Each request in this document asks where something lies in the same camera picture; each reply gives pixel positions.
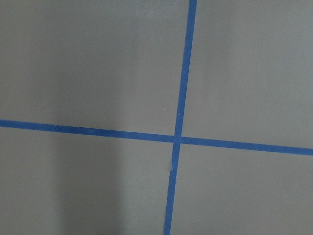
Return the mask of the blue tape strip lengthwise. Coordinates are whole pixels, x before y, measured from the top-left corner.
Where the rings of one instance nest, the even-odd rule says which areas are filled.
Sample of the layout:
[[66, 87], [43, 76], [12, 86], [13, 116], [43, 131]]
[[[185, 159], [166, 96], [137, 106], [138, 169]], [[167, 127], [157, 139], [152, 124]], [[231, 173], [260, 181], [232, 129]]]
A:
[[163, 229], [164, 235], [171, 234], [172, 216], [173, 216], [173, 210], [174, 210], [174, 199], [175, 199], [175, 190], [176, 190], [176, 180], [177, 180], [177, 172], [178, 172], [178, 165], [179, 165], [179, 155], [180, 155], [183, 122], [184, 122], [186, 95], [187, 95], [187, 88], [188, 88], [188, 78], [189, 78], [189, 71], [190, 71], [190, 61], [191, 61], [191, 54], [192, 54], [196, 10], [197, 10], [197, 1], [190, 0], [189, 5], [188, 5], [188, 16], [187, 16], [187, 24], [186, 24], [186, 31], [185, 31], [184, 51], [183, 51], [181, 76], [180, 76], [180, 84], [179, 84], [177, 114], [176, 114], [175, 131], [174, 131], [174, 137], [173, 137], [171, 170], [170, 170], [169, 182], [168, 182], [168, 193], [167, 193], [166, 211], [165, 211], [164, 229]]

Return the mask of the blue tape strip crosswise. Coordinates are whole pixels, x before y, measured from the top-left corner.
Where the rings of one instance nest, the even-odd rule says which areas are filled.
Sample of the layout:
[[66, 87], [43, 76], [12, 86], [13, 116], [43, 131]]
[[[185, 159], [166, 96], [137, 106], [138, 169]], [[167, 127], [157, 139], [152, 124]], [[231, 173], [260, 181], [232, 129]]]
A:
[[[14, 121], [14, 120], [5, 120], [5, 119], [2, 119], [0, 121], [0, 126], [6, 127], [6, 128], [17, 128], [17, 129], [26, 129], [26, 130], [38, 130], [38, 131], [47, 131], [47, 132], [122, 138], [122, 139], [143, 140], [143, 141], [157, 141], [157, 142], [168, 142], [168, 143], [173, 143], [175, 139], [175, 137], [171, 135], [128, 132], [128, 131], [118, 131], [118, 130], [108, 130], [108, 129], [88, 128], [88, 127], [75, 127], [75, 126], [66, 126], [66, 125], [54, 125], [54, 124]], [[280, 145], [249, 143], [249, 142], [202, 139], [202, 138], [195, 138], [195, 137], [181, 137], [180, 142], [182, 144], [188, 144], [188, 145], [233, 148], [233, 149], [242, 149], [242, 150], [275, 152], [275, 153], [296, 154], [296, 155], [306, 155], [306, 156], [313, 155], [313, 150], [311, 148], [292, 147], [292, 146], [280, 146]]]

